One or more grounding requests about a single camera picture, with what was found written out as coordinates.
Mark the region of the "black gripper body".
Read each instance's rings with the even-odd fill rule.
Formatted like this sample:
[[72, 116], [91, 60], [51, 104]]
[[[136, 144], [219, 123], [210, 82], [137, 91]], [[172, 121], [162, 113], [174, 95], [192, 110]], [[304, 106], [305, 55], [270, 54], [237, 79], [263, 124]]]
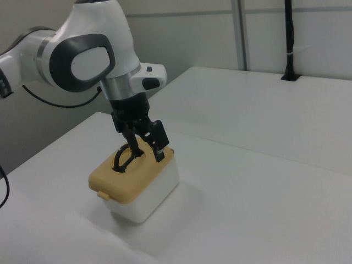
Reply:
[[151, 122], [148, 114], [150, 105], [145, 92], [138, 93], [123, 100], [109, 101], [113, 112], [111, 113], [115, 129], [121, 133], [128, 124]]

